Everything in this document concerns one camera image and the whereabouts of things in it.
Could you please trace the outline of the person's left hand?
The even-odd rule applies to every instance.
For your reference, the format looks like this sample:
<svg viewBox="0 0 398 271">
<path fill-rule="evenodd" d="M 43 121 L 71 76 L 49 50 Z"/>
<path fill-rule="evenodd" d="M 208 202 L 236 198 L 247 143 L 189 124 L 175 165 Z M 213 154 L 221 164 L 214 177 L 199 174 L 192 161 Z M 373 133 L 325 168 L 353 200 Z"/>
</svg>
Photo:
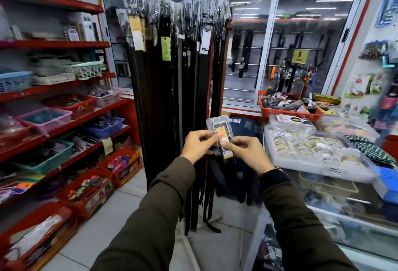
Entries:
<svg viewBox="0 0 398 271">
<path fill-rule="evenodd" d="M 213 151 L 211 149 L 202 149 L 201 147 L 201 141 L 208 138 L 219 138 L 220 140 L 222 134 L 213 133 L 206 129 L 189 132 L 180 156 L 186 158 L 194 165 L 205 155 L 212 155 Z"/>
</svg>

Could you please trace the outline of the black belt with buckle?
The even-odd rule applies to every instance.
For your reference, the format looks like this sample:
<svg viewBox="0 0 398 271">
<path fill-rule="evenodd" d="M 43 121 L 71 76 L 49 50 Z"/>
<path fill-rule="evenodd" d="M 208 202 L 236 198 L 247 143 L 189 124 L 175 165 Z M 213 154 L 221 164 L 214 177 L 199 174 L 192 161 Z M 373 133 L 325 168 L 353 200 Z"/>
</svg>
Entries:
<svg viewBox="0 0 398 271">
<path fill-rule="evenodd" d="M 206 120 L 207 128 L 215 135 L 221 134 L 221 140 L 229 142 L 233 137 L 230 118 L 228 116 L 212 117 Z M 223 174 L 216 156 L 221 157 L 221 161 L 227 165 L 235 162 L 235 157 L 231 150 L 226 149 L 220 143 L 216 144 L 215 154 L 212 157 L 206 158 L 205 161 L 205 188 L 203 201 L 203 222 L 205 225 L 215 233 L 221 233 L 221 230 L 214 227 L 210 219 L 212 218 L 212 203 L 214 199 L 215 182 L 222 188 L 226 188 L 226 177 Z"/>
</svg>

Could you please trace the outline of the person's left forearm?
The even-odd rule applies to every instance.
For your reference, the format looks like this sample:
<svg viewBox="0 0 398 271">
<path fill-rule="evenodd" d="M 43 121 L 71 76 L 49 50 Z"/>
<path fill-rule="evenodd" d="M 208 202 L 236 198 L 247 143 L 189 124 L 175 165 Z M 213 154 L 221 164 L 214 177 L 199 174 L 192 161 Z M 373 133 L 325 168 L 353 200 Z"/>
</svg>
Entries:
<svg viewBox="0 0 398 271">
<path fill-rule="evenodd" d="M 139 207 L 90 271 L 169 271 L 177 222 L 194 181 L 192 162 L 175 158 L 152 181 Z"/>
</svg>

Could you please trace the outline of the rack of hanging belts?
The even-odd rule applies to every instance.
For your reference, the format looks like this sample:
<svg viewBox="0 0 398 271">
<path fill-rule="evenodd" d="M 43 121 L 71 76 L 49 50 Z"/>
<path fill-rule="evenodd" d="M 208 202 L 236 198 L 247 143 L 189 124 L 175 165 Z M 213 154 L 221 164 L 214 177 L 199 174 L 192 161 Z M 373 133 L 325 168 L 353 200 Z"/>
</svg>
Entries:
<svg viewBox="0 0 398 271">
<path fill-rule="evenodd" d="M 122 2 L 117 16 L 150 183 L 182 153 L 189 132 L 221 114 L 232 9 L 229 0 Z"/>
</svg>

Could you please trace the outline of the clear tray of gold bangles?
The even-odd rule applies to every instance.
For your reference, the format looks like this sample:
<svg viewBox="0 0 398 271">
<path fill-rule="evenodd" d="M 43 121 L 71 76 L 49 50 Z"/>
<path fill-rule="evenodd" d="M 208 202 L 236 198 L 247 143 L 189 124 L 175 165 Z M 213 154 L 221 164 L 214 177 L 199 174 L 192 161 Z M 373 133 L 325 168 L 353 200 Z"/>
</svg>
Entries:
<svg viewBox="0 0 398 271">
<path fill-rule="evenodd" d="M 370 183 L 380 173 L 364 153 L 337 133 L 266 124 L 263 137 L 276 167 L 359 183 Z"/>
</svg>

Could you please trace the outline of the yellow oval tray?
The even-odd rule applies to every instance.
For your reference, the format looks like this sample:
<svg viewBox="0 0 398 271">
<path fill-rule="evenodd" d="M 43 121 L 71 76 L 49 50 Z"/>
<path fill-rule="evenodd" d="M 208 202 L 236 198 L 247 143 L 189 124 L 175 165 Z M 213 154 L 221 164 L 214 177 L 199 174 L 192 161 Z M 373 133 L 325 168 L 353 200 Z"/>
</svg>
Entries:
<svg viewBox="0 0 398 271">
<path fill-rule="evenodd" d="M 311 93 L 311 98 L 312 98 L 312 100 L 315 100 L 316 102 L 325 102 L 325 104 L 328 104 L 328 105 L 338 106 L 341 104 L 340 97 L 329 96 L 329 95 L 319 94 L 319 93 Z"/>
</svg>

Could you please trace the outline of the pale pink plastic basket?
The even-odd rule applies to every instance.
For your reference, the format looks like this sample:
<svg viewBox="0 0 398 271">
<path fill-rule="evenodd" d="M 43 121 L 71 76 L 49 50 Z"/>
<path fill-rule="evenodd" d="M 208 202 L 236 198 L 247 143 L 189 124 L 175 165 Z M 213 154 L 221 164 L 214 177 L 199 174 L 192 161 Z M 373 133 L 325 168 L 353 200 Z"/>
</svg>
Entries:
<svg viewBox="0 0 398 271">
<path fill-rule="evenodd" d="M 95 99 L 96 107 L 106 107 L 122 98 L 122 90 L 116 87 L 97 85 L 92 87 L 87 95 Z"/>
</svg>

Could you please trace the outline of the clear plastic lidded container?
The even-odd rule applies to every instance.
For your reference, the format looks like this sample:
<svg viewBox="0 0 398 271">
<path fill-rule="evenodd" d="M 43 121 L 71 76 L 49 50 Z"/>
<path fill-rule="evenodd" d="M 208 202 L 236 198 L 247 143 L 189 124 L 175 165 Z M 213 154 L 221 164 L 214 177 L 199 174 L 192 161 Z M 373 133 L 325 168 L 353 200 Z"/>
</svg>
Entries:
<svg viewBox="0 0 398 271">
<path fill-rule="evenodd" d="M 359 117 L 323 116 L 315 122 L 319 131 L 358 136 L 376 141 L 380 134 Z"/>
</svg>

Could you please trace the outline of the glass display counter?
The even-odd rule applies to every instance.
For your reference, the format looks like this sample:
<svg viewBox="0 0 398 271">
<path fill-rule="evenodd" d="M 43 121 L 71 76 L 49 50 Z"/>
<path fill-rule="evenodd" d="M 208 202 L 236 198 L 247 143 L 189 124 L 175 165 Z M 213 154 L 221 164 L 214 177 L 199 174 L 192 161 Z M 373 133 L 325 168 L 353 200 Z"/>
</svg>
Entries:
<svg viewBox="0 0 398 271">
<path fill-rule="evenodd" d="M 383 200 L 373 185 L 285 170 L 308 208 L 361 271 L 398 271 L 398 195 Z M 246 197 L 240 271 L 284 271 L 274 222 L 253 177 Z"/>
</svg>

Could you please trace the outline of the red crate with colourful accessories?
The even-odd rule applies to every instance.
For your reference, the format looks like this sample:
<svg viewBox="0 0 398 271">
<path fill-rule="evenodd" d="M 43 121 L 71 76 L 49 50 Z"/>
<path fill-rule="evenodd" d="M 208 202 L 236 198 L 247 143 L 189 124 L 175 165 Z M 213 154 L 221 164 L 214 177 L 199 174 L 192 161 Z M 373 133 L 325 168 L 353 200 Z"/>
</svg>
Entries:
<svg viewBox="0 0 398 271">
<path fill-rule="evenodd" d="M 112 172 L 96 167 L 65 186 L 56 198 L 70 208 L 79 221 L 86 221 L 102 208 L 113 192 Z"/>
</svg>

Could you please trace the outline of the green striped folded cloth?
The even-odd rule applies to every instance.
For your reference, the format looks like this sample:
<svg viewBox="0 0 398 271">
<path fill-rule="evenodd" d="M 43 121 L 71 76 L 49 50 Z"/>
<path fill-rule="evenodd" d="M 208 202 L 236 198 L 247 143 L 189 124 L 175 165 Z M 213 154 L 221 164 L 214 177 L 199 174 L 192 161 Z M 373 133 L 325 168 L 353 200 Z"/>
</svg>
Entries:
<svg viewBox="0 0 398 271">
<path fill-rule="evenodd" d="M 345 135 L 345 137 L 375 165 L 385 168 L 398 168 L 397 160 L 368 138 L 355 135 Z"/>
</svg>

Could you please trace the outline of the small red plastic basket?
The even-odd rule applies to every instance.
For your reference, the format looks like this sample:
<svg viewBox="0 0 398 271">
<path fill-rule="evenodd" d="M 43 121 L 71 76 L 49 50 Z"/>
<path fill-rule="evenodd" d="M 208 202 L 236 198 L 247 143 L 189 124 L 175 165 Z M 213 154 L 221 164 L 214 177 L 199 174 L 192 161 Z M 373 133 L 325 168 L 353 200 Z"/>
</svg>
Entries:
<svg viewBox="0 0 398 271">
<path fill-rule="evenodd" d="M 44 106 L 72 112 L 72 119 L 80 119 L 92 113 L 96 107 L 96 99 L 79 93 L 59 94 L 41 101 Z"/>
</svg>

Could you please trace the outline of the white lattice plastic basket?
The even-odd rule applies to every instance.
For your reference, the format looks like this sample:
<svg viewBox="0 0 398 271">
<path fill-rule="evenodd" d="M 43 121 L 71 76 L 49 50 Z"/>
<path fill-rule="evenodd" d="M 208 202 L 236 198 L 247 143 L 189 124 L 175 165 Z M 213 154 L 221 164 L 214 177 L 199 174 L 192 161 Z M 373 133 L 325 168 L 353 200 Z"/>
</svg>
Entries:
<svg viewBox="0 0 398 271">
<path fill-rule="evenodd" d="M 105 70 L 104 62 L 92 61 L 57 66 L 62 73 L 73 73 L 80 81 L 89 80 L 94 77 L 102 77 Z"/>
</svg>

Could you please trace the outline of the row of hanging keychains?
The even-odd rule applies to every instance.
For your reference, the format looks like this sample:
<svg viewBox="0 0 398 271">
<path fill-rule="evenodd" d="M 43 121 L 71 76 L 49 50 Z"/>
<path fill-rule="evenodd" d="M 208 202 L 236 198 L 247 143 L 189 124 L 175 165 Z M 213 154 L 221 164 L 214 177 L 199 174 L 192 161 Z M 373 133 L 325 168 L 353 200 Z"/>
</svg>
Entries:
<svg viewBox="0 0 398 271">
<path fill-rule="evenodd" d="M 280 80 L 313 84 L 317 71 L 318 67 L 314 66 L 297 64 L 290 67 L 284 65 L 269 65 L 269 80 L 277 84 L 280 83 Z"/>
</svg>

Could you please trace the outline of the hanging packets on wall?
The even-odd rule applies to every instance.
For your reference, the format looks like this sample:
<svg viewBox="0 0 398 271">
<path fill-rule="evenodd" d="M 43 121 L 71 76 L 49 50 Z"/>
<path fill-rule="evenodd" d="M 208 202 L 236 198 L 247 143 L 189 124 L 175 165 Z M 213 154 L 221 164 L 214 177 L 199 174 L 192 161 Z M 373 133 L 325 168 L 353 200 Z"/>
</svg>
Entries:
<svg viewBox="0 0 398 271">
<path fill-rule="evenodd" d="M 396 39 L 398 37 L 398 26 L 393 23 L 391 26 L 375 27 L 377 17 L 384 0 L 370 0 L 365 10 L 361 24 L 358 24 L 358 32 L 353 37 L 353 46 L 344 67 L 339 82 L 341 90 L 342 106 L 349 107 L 349 116 L 360 117 L 368 120 L 372 110 L 377 105 L 381 93 L 369 93 L 365 90 L 363 97 L 351 95 L 357 78 L 365 81 L 365 87 L 371 84 L 373 77 L 382 75 L 383 78 L 377 82 L 379 87 L 386 81 L 386 68 L 382 67 L 381 58 L 362 59 L 360 54 L 365 45 L 372 41 L 383 41 Z"/>
</svg>

